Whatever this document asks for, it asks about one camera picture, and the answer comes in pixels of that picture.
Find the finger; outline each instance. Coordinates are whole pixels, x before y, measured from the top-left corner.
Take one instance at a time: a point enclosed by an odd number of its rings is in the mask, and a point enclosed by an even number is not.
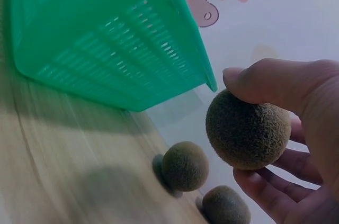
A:
[[[292,126],[292,131],[291,131],[291,140],[300,144],[305,145],[305,136],[304,136],[304,131],[301,126],[301,122],[299,119],[292,119],[291,120],[291,126]]]
[[[313,91],[329,79],[339,78],[339,62],[262,59],[248,69],[228,68],[223,74],[226,87],[239,99],[269,102],[300,117]]]
[[[295,201],[253,171],[234,170],[236,182],[275,222],[283,223]]]
[[[267,168],[263,168],[257,171],[266,181],[268,181],[277,190],[285,193],[297,203],[306,198],[314,190],[304,188],[298,184],[291,183],[285,179],[275,175]]]
[[[286,149],[273,165],[306,182],[317,185],[323,183],[317,168],[310,160],[309,153]]]

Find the wooden table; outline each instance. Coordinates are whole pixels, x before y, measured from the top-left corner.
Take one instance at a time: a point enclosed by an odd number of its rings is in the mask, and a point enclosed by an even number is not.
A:
[[[27,80],[3,48],[0,131],[1,224],[206,223],[198,192],[175,198],[157,180],[152,160],[167,147],[145,114]]]

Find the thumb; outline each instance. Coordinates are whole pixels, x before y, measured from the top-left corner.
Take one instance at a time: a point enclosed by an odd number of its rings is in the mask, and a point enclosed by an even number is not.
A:
[[[262,59],[248,69],[223,71],[226,87],[248,103],[271,103],[301,116],[316,90],[339,79],[339,63]]]

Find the olive green ball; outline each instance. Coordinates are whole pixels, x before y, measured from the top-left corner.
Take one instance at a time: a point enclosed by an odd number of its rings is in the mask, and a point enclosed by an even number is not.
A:
[[[230,166],[261,169],[283,153],[291,134],[289,113],[272,104],[249,104],[229,90],[220,92],[206,115],[206,132],[216,153]]]
[[[209,162],[201,147],[192,142],[180,142],[166,152],[161,170],[172,189],[188,192],[199,189],[205,183]]]

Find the fingernail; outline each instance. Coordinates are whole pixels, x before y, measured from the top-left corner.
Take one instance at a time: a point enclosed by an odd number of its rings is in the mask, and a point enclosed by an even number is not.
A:
[[[224,76],[224,79],[226,80],[235,80],[239,74],[243,71],[242,68],[226,68],[222,71],[222,74]]]

